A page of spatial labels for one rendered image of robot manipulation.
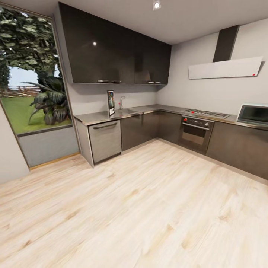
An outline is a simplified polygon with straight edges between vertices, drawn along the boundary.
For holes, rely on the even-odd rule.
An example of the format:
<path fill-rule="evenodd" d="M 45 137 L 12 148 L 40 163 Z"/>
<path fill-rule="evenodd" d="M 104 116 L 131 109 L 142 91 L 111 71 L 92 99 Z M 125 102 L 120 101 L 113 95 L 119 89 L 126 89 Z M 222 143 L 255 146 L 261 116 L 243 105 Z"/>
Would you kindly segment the poster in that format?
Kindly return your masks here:
<path fill-rule="evenodd" d="M 115 113 L 115 106 L 114 106 L 114 91 L 108 90 L 107 91 L 108 103 L 109 103 L 109 116 Z"/>

